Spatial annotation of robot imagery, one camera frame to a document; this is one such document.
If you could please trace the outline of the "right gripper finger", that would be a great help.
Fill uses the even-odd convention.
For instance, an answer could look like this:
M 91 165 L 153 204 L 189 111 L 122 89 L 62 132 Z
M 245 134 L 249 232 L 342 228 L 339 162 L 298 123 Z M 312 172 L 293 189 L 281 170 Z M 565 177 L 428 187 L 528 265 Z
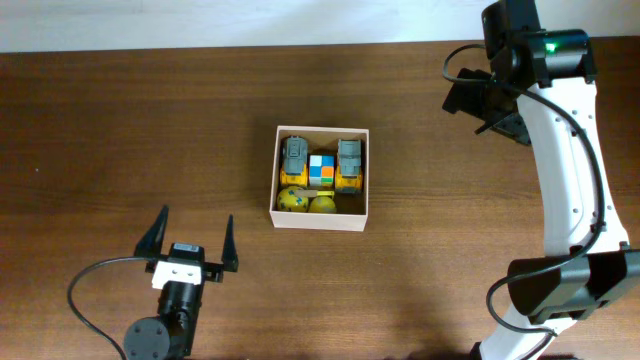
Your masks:
M 491 130 L 524 146 L 531 145 L 526 124 L 519 113 L 511 113 L 497 119 Z
M 496 120 L 497 108 L 489 103 L 489 90 L 484 85 L 454 83 L 444 100 L 442 109 L 450 114 L 459 111 L 481 120 Z

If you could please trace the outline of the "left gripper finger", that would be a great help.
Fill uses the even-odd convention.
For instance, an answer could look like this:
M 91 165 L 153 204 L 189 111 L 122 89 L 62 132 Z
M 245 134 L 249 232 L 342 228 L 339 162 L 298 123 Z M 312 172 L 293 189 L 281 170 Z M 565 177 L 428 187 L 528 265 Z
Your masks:
M 228 217 L 221 261 L 226 272 L 237 272 L 239 257 L 234 240 L 234 217 Z
M 136 257 L 144 257 L 147 259 L 156 259 L 160 257 L 168 222 L 168 215 L 169 207 L 164 205 L 149 230 L 136 244 L 134 249 L 134 255 Z

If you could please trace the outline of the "yellow ball blue letters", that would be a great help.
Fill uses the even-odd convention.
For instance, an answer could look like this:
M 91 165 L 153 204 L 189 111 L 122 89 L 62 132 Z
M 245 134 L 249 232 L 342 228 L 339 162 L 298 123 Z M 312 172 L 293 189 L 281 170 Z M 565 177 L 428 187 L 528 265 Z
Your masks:
M 276 209 L 282 212 L 306 213 L 310 205 L 309 198 L 298 196 L 296 192 L 300 190 L 301 187 L 298 186 L 282 189 L 276 197 Z

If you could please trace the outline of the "yellow wooden rattle drum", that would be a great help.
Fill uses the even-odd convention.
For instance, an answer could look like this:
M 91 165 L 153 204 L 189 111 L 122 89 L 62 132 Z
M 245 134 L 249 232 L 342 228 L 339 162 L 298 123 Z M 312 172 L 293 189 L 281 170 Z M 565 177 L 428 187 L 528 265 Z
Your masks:
M 307 197 L 307 198 L 329 197 L 333 199 L 335 196 L 335 192 L 330 190 L 296 189 L 293 191 L 293 194 L 297 197 Z

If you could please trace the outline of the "yellow grey one-eyed ball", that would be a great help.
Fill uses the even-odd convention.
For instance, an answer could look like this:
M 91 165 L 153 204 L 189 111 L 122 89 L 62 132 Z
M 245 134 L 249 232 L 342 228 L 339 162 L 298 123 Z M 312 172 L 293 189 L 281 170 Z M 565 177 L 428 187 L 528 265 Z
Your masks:
M 309 213 L 336 214 L 337 206 L 334 200 L 328 196 L 318 196 L 309 205 Z

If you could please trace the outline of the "colourful two-by-two puzzle cube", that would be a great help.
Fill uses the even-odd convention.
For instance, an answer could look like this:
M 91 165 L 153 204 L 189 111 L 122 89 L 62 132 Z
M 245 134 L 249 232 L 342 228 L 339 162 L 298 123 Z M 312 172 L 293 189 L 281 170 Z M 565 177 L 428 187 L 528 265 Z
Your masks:
M 309 185 L 311 187 L 333 188 L 335 159 L 333 155 L 318 154 L 309 158 Z

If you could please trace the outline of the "yellow grey toy dump truck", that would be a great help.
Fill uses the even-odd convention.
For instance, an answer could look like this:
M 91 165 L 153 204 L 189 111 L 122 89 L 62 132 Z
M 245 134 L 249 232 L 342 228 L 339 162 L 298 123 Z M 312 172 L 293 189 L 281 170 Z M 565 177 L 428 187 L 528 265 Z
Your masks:
M 338 141 L 335 190 L 343 194 L 362 191 L 362 143 L 360 140 Z

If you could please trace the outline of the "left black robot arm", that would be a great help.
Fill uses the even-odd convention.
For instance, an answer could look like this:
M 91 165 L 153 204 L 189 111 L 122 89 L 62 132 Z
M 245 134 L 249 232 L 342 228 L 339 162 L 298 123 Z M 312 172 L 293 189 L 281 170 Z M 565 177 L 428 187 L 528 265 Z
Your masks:
M 146 261 L 152 287 L 160 291 L 156 315 L 135 321 L 124 336 L 124 353 L 131 360 L 184 359 L 191 354 L 204 286 L 220 283 L 224 274 L 236 272 L 239 258 L 230 217 L 221 260 L 205 259 L 198 245 L 174 242 L 162 252 L 169 208 L 163 207 L 153 225 L 136 244 L 134 255 Z

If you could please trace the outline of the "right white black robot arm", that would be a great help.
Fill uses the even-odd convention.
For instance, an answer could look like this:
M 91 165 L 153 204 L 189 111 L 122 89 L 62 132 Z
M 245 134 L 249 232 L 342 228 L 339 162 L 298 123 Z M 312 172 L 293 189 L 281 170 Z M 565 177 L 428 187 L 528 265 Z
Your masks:
M 544 210 L 544 254 L 511 262 L 496 282 L 510 305 L 474 359 L 536 359 L 563 331 L 639 283 L 611 197 L 596 124 L 597 70 L 582 30 L 542 28 L 532 0 L 482 14 L 488 71 L 462 69 L 443 107 L 533 149 Z

